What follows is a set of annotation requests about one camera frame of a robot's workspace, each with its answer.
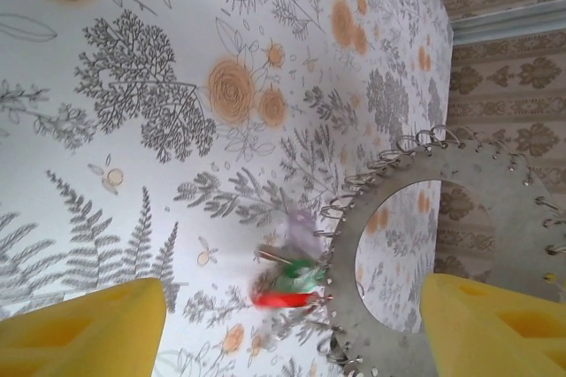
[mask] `wall molding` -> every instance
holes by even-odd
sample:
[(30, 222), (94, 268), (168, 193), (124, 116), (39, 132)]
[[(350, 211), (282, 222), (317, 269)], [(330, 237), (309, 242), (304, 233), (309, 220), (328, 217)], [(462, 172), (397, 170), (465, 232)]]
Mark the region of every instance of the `wall molding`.
[(566, 29), (566, 0), (460, 19), (452, 28), (454, 46)]

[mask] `yellow plastic piece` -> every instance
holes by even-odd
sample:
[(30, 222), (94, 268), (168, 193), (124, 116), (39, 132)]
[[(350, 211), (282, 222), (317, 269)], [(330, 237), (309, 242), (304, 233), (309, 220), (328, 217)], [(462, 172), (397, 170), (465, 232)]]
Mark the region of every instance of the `yellow plastic piece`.
[(440, 377), (566, 377), (566, 304), (436, 273), (421, 313)]
[(149, 377), (165, 323), (146, 278), (0, 322), (2, 377)]

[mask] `red object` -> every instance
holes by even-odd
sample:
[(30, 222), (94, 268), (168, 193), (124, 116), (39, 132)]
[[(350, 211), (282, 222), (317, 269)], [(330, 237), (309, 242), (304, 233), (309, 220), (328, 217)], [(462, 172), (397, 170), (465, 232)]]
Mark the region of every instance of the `red object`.
[(260, 293), (252, 297), (255, 306), (262, 308), (302, 308), (319, 299), (315, 293)]

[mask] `silver metal disc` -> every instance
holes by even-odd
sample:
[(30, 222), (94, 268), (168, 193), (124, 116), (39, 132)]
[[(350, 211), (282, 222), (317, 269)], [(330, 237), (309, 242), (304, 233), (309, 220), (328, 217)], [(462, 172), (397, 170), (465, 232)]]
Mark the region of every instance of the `silver metal disc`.
[(333, 265), (325, 287), (325, 293), (333, 295), (328, 305), (330, 321), (346, 330), (336, 336), (341, 346), (349, 343), (348, 357), (363, 356), (363, 362), (356, 364), (363, 375), (372, 375), (373, 368), (380, 377), (437, 375), (426, 334), (402, 333), (381, 324), (366, 308), (356, 284), (356, 251), (368, 220), (390, 196), (408, 185), (442, 180), (476, 192), (496, 233), (493, 270), (487, 282), (558, 300), (556, 290), (543, 276), (566, 273), (566, 261), (561, 255), (549, 256), (545, 248), (562, 244), (564, 231), (559, 225), (543, 227), (550, 211), (535, 203), (539, 196), (551, 198), (547, 189), (534, 175), (529, 175), (532, 180), (525, 185), (526, 165), (513, 165), (510, 171), (510, 155), (498, 156), (492, 144), (478, 149), (476, 142), (464, 140), (461, 147), (455, 143), (445, 149), (431, 145), (430, 152), (417, 152), (413, 158), (402, 156), (399, 166), (387, 170), (377, 188), (364, 188), (352, 200), (354, 207), (344, 212), (336, 227), (340, 235), (332, 241)]

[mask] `purple object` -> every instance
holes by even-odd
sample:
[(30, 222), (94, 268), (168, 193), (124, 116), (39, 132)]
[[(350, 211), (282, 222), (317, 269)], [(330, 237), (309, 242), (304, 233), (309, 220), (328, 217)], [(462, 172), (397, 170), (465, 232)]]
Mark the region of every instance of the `purple object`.
[(310, 212), (295, 210), (288, 215), (287, 241), (304, 251), (313, 259), (319, 259), (324, 252), (320, 238), (314, 236), (317, 224)]

